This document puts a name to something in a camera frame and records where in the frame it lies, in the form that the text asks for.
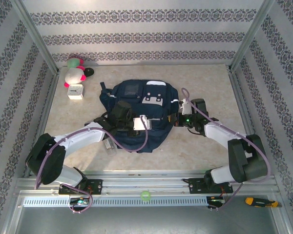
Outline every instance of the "plush toy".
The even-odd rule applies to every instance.
[[[83,65],[84,61],[80,58],[70,58],[66,63],[68,68],[71,68],[71,67],[76,68],[79,65]]]
[[[84,74],[85,68],[81,66],[84,61],[80,58],[70,58],[67,61],[67,67],[69,68],[65,75],[64,86],[66,88],[71,84],[79,84],[86,80],[86,75]]]

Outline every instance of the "screwdriver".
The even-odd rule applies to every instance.
[[[245,203],[254,207],[282,207],[282,205],[277,201],[255,197],[247,197],[245,199]]]

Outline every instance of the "patterned wallpaper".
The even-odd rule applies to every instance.
[[[293,0],[277,0],[236,76],[293,226]]]
[[[0,230],[37,134],[53,74],[8,0],[0,0]]]
[[[24,0],[59,67],[229,65],[263,0]]]

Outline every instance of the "small bottle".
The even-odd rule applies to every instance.
[[[108,155],[110,155],[110,156],[116,155],[117,146],[116,146],[115,142],[110,137],[103,140],[103,143],[104,143],[105,151],[107,152]]]

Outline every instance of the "green plush toy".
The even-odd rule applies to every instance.
[[[67,61],[67,67],[68,68],[75,68],[75,67],[78,67],[80,65],[83,65],[84,61],[80,58],[70,58],[68,61]]]

